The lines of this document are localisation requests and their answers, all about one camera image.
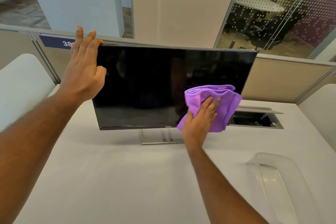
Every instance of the black screen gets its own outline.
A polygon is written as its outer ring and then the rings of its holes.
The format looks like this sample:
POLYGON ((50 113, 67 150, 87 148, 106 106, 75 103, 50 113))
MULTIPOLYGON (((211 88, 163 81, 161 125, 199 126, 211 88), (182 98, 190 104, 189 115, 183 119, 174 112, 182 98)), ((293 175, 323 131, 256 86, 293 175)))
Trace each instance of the black screen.
POLYGON ((187 113, 185 90, 231 84, 241 94, 256 55, 254 50, 103 44, 97 65, 107 74, 93 99, 99 128, 175 127, 187 113))

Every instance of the cubicle number sign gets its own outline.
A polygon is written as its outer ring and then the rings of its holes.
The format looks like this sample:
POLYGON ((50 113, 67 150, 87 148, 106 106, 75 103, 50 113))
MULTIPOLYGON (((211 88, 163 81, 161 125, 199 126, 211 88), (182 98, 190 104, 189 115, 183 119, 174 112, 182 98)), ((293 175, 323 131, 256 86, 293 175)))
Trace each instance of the cubicle number sign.
POLYGON ((45 47, 71 49, 71 44, 75 42, 75 38, 67 38, 63 36, 39 35, 45 47))

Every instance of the purple microfiber cloth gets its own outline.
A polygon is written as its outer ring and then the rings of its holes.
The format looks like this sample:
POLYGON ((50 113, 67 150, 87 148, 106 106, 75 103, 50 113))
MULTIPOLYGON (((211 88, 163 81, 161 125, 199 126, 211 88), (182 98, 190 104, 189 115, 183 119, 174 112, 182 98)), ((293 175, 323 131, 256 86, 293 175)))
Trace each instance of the purple microfiber cloth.
MULTIPOLYGON (((216 110, 217 116, 209 132, 222 132, 226 129, 226 125, 242 100, 242 96, 234 92, 235 89, 236 88, 232 85, 206 85, 191 88, 184 92, 185 103, 195 117, 201 104, 208 97, 213 96, 213 100, 221 98, 216 110)), ((177 128, 181 131, 186 117, 187 115, 185 115, 177 125, 177 128)))

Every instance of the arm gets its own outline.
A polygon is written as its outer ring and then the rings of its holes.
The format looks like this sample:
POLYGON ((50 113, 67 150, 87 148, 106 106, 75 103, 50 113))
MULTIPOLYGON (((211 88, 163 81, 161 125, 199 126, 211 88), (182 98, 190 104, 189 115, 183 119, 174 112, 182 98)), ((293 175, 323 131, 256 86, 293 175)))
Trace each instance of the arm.
POLYGON ((188 111, 183 125, 183 139, 194 167, 199 189, 212 224, 253 223, 267 224, 210 160, 202 146, 216 117, 219 100, 212 97, 203 102, 195 118, 188 111))
POLYGON ((59 90, 0 133, 0 223, 14 222, 64 127, 103 87, 106 69, 96 64, 102 41, 95 35, 83 40, 78 26, 59 90))

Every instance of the hand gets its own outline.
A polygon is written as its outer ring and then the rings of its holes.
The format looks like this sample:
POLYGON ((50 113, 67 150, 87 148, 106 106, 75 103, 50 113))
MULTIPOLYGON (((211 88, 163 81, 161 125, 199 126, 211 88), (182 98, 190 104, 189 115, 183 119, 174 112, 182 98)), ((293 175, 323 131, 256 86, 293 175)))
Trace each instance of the hand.
POLYGON ((77 26, 76 41, 71 47, 71 60, 65 69, 57 95, 81 105, 94 98, 103 88, 106 69, 97 66, 98 47, 102 40, 95 39, 96 31, 91 31, 83 40, 83 28, 77 26))
POLYGON ((212 99, 213 97, 209 97, 201 104, 201 108, 195 118, 193 118, 193 113, 188 110, 182 131, 188 153, 202 150, 205 137, 217 115, 215 111, 220 101, 220 98, 215 99, 213 102, 212 99))

